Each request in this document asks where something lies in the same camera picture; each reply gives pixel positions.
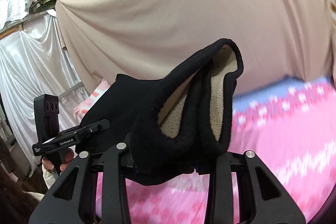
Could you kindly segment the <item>person's left hand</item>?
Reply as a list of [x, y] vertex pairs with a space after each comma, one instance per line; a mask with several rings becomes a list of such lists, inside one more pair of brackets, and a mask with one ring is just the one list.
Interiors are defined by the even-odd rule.
[[[63, 172], [70, 165], [74, 157], [75, 157], [74, 151], [71, 148], [69, 148], [65, 155], [65, 159], [64, 159], [65, 162], [60, 165], [61, 172]], [[54, 164], [47, 157], [44, 157], [42, 159], [42, 165], [44, 166], [45, 170], [47, 170], [48, 172], [52, 172], [55, 170]]]

